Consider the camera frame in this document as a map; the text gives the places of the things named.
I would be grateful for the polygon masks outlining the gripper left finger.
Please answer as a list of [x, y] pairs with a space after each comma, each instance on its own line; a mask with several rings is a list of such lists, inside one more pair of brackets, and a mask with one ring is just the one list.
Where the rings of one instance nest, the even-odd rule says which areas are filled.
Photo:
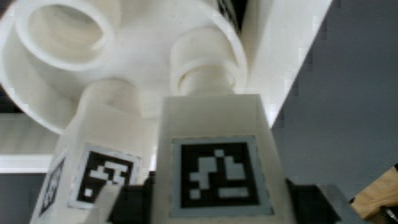
[[86, 224], [148, 224], [154, 172], [141, 185], [104, 186], [86, 216]]

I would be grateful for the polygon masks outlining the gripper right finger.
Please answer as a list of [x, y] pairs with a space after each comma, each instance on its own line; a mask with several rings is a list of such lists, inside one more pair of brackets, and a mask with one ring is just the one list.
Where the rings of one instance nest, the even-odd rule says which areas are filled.
[[355, 212], [331, 184], [298, 185], [285, 180], [296, 224], [355, 224]]

